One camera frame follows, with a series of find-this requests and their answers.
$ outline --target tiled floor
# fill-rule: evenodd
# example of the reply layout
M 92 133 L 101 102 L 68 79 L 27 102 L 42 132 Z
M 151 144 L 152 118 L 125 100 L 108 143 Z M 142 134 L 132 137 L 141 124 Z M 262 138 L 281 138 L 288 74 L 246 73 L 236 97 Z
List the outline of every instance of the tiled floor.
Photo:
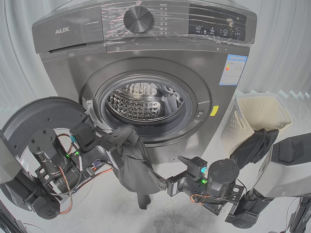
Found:
M 283 95 L 282 93 L 279 96 L 293 118 L 293 125 L 286 131 L 284 136 L 311 131 L 310 97 L 295 94 Z M 203 159 L 207 160 L 209 164 L 227 157 L 223 149 L 221 133 L 232 108 L 233 100 L 216 134 L 203 154 Z M 244 182 L 248 189 L 253 186 L 260 166 L 261 162 L 249 164 L 241 170 L 239 179 Z M 185 165 L 182 163 L 158 164 L 154 165 L 154 169 L 167 178 L 185 170 Z M 152 202 L 148 209 L 140 210 L 136 194 L 123 188 L 112 172 L 96 178 L 94 184 L 90 182 L 73 198 L 73 207 L 78 205 L 84 198 L 85 200 L 70 213 L 58 216 L 50 221 L 43 220 L 34 213 L 13 206 L 5 198 L 3 201 L 16 218 L 21 219 L 23 222 L 36 224 L 43 228 L 46 233 L 268 233 L 272 230 L 280 232 L 286 227 L 286 212 L 289 204 L 293 201 L 293 198 L 276 198 L 260 214 L 258 222 L 251 229 L 241 230 L 224 222 L 231 208 L 230 204 L 227 204 L 217 217 L 202 206 L 193 204 L 184 193 L 180 193 L 173 198 L 170 198 L 164 191 L 151 195 Z M 288 219 L 290 214 L 295 211 L 297 202 L 298 200 L 291 205 Z M 62 208 L 66 208 L 67 203 L 62 205 Z M 311 232 L 310 224 L 306 232 Z M 32 226 L 29 226 L 29 228 L 33 233 L 42 232 Z

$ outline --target plastic wrap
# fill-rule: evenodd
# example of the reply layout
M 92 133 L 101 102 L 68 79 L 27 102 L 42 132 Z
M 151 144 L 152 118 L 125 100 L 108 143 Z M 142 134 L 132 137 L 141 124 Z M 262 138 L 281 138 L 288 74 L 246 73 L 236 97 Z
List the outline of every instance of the plastic wrap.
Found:
M 150 27 L 132 33 L 123 22 L 132 7 L 142 6 L 152 15 Z M 119 0 L 102 2 L 102 26 L 107 45 L 140 37 L 212 40 L 250 47 L 254 44 L 257 16 L 251 11 L 197 0 Z

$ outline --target laundry basket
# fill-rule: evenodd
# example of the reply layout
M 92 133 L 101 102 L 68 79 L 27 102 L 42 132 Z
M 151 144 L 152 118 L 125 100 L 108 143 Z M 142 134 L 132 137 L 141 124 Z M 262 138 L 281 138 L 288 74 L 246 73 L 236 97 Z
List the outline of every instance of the laundry basket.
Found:
M 228 154 L 254 134 L 254 130 L 278 129 L 279 135 L 292 124 L 292 118 L 280 100 L 273 93 L 252 93 L 238 95 L 222 140 Z

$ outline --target black cloth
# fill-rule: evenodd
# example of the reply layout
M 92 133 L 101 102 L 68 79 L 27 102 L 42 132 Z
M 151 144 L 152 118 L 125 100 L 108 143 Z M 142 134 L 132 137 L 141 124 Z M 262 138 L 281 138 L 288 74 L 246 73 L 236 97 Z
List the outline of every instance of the black cloth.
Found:
M 114 169 L 114 174 L 126 189 L 137 193 L 139 207 L 147 209 L 147 205 L 150 204 L 149 194 L 160 190 L 149 175 L 149 168 L 152 169 L 150 157 L 136 128 L 124 125 L 103 138 L 109 142 L 112 141 L 111 136 L 118 137 L 122 134 L 129 135 L 124 144 L 117 147 L 124 166 L 120 170 Z
M 255 133 L 230 155 L 230 159 L 234 160 L 240 169 L 250 162 L 257 163 L 268 153 L 278 134 L 279 130 L 255 130 Z

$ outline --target aux logo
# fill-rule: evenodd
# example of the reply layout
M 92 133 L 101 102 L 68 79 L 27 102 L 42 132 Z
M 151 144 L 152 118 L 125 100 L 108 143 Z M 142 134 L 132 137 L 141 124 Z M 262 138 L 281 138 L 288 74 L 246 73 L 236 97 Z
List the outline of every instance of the aux logo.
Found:
M 63 28 L 63 29 L 60 29 L 60 30 L 56 30 L 55 34 L 57 34 L 57 33 L 64 33 L 64 32 L 66 32 L 66 31 L 69 31 L 68 28 L 69 28 L 69 27 L 66 27 L 66 28 Z

